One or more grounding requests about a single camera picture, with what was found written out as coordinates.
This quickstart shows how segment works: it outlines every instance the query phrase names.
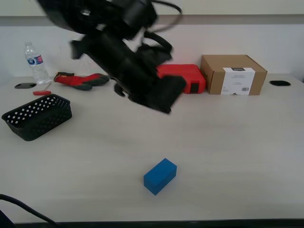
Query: white label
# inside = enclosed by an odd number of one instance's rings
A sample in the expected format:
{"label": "white label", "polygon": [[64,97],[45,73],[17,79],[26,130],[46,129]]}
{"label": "white label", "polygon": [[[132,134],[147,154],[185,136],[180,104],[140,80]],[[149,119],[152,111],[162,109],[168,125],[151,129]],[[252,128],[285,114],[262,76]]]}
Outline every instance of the white label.
{"label": "white label", "polygon": [[223,68],[225,78],[221,95],[249,95],[256,72],[252,68]]}

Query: white wall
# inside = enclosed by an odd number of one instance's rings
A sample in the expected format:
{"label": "white wall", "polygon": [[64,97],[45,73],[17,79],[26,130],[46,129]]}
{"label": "white wall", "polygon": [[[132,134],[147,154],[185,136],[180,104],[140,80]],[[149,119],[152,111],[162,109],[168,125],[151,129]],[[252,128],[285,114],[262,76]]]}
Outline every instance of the white wall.
{"label": "white wall", "polygon": [[[173,20],[162,16],[160,24]],[[186,16],[161,34],[175,48],[172,63],[200,64],[202,54],[247,54],[269,73],[304,78],[304,16]],[[101,71],[88,57],[70,59],[68,42],[81,35],[52,26],[45,18],[0,18],[0,67],[7,75],[30,76],[24,42],[42,52],[50,75],[57,71],[87,75]]]}

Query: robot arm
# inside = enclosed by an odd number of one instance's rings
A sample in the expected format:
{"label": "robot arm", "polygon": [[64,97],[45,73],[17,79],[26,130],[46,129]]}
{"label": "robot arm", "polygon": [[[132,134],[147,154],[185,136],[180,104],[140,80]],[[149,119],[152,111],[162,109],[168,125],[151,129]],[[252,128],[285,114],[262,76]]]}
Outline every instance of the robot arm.
{"label": "robot arm", "polygon": [[[158,18],[152,1],[38,0],[57,26],[84,34],[81,41],[71,42],[73,59],[89,55],[116,81],[118,95],[128,94],[133,102],[169,114],[186,82],[181,76],[157,76],[156,67],[171,59],[172,46],[147,31]],[[158,45],[142,43],[133,52],[123,40],[134,39],[141,29]]]}

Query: black basket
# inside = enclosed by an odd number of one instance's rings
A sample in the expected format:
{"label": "black basket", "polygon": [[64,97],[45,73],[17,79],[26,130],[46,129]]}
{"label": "black basket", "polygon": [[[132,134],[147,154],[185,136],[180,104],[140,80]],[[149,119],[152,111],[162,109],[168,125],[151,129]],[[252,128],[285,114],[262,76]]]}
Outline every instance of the black basket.
{"label": "black basket", "polygon": [[32,141],[72,117],[70,101],[50,94],[2,116],[10,129],[25,141]]}

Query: red case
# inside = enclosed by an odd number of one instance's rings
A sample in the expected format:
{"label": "red case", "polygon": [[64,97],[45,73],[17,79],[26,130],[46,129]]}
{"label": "red case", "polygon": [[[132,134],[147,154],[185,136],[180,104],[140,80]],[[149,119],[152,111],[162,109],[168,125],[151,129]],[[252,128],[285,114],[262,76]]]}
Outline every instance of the red case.
{"label": "red case", "polygon": [[205,90],[206,80],[195,64],[160,65],[157,69],[160,78],[165,75],[182,76],[187,82],[186,88],[184,89],[184,93],[186,94],[201,94]]}

